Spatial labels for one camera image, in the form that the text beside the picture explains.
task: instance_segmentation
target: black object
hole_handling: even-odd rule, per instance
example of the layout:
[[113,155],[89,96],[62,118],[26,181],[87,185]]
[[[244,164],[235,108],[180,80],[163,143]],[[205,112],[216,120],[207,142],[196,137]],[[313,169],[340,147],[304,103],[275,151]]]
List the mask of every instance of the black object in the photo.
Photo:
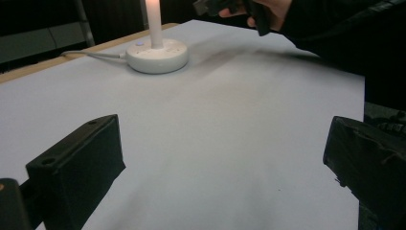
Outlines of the black object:
[[[253,0],[243,0],[242,2],[248,15],[255,19],[259,35],[268,35],[271,29],[263,5]],[[238,10],[237,0],[198,0],[193,3],[193,6],[198,15],[207,13],[209,16],[217,16],[219,11],[226,8],[228,8],[231,13]]]
[[[26,167],[30,179],[19,189],[14,182],[13,193],[0,193],[10,202],[0,205],[0,229],[30,229],[13,227],[26,222],[24,206],[32,228],[43,220],[49,230],[81,229],[125,168],[118,116],[82,125]],[[19,191],[25,205],[15,205],[21,203]],[[20,215],[3,216],[15,212]]]
[[406,139],[344,117],[331,122],[324,163],[389,230],[406,229]]

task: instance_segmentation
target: white cable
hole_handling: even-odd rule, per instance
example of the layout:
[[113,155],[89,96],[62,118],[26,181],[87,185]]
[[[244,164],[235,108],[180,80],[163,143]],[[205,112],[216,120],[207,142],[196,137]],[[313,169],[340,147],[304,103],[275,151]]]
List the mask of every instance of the white cable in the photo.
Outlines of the white cable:
[[71,54],[81,54],[81,55],[87,55],[87,56],[91,56],[91,57],[125,59],[125,54],[111,55],[111,54],[94,53],[94,52],[87,52],[87,51],[65,51],[60,55],[66,56],[66,55],[71,55]]

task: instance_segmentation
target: white tabletop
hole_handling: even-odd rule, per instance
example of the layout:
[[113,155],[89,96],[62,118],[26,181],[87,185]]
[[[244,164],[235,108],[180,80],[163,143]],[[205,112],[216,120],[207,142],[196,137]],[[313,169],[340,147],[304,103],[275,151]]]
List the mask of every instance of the white tabletop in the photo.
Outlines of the white tabletop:
[[190,49],[173,73],[82,57],[0,84],[0,177],[24,182],[34,157],[118,114],[127,168],[84,229],[357,229],[323,153],[333,116],[362,120],[364,79],[277,34],[190,21],[163,35]]

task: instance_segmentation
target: human hand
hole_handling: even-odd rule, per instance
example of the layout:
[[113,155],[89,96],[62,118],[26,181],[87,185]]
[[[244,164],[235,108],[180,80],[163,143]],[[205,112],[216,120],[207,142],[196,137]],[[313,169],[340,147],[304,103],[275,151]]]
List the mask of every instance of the human hand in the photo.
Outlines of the human hand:
[[[279,31],[283,25],[284,19],[286,18],[287,12],[289,11],[290,4],[292,0],[252,0],[256,3],[262,4],[268,14],[270,29],[274,31]],[[238,3],[238,10],[235,13],[230,13],[230,10],[221,10],[218,15],[220,17],[231,17],[241,14],[246,14],[246,10],[241,2]],[[255,19],[249,17],[247,19],[247,24],[250,27],[255,27]]]

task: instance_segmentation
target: black jacket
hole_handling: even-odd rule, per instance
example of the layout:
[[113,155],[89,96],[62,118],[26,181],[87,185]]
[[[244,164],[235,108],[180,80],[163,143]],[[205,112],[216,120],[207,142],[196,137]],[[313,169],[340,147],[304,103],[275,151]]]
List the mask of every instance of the black jacket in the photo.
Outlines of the black jacket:
[[293,0],[280,33],[366,77],[366,101],[406,110],[406,0]]

